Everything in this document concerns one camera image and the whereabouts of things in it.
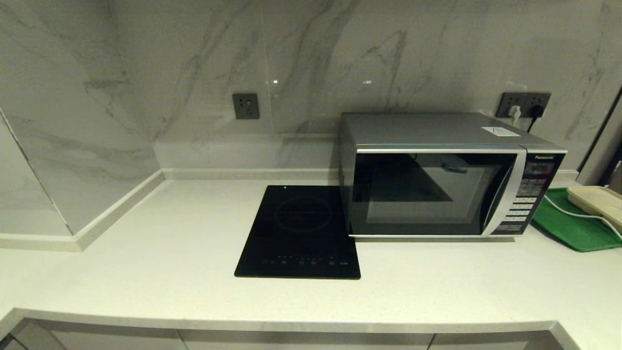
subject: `wall outlet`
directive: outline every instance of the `wall outlet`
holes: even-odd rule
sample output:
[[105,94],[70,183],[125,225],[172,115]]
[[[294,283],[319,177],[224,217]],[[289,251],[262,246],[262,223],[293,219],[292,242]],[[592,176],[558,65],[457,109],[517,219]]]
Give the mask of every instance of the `wall outlet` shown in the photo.
[[510,118],[509,109],[512,106],[521,107],[522,116],[525,115],[525,102],[527,101],[527,93],[525,92],[504,92],[497,108],[497,118]]
[[549,104],[550,93],[504,92],[497,109],[497,118],[510,118],[512,106],[521,107],[521,118],[540,118]]
[[256,93],[234,93],[233,109],[236,119],[259,119],[259,103]]

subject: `microwave control panel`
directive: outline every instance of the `microwave control panel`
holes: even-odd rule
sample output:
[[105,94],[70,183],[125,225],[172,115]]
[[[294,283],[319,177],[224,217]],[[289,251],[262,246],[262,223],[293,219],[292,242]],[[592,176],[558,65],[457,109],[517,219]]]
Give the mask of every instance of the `microwave control panel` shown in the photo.
[[527,154],[521,185],[510,210],[492,235],[520,235],[544,198],[565,154]]

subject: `silver microwave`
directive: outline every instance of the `silver microwave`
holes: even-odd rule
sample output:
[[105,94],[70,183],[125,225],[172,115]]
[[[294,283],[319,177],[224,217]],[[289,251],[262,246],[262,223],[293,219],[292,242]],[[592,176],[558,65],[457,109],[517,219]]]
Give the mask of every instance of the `silver microwave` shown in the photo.
[[521,235],[567,151],[479,113],[344,113],[352,237]]

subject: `sticker on microwave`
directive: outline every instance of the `sticker on microwave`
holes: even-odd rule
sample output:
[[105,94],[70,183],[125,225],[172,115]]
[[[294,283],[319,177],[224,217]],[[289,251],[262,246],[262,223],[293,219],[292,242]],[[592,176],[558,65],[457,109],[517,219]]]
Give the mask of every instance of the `sticker on microwave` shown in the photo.
[[520,136],[517,133],[513,133],[506,128],[501,128],[498,126],[482,126],[482,129],[488,131],[489,133],[495,134],[500,137],[509,137],[509,136]]

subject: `induction cooktop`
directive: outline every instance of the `induction cooktop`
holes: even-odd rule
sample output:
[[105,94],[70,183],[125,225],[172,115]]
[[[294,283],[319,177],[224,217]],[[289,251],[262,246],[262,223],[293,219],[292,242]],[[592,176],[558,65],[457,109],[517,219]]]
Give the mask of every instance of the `induction cooktop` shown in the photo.
[[237,277],[361,278],[338,186],[268,186]]

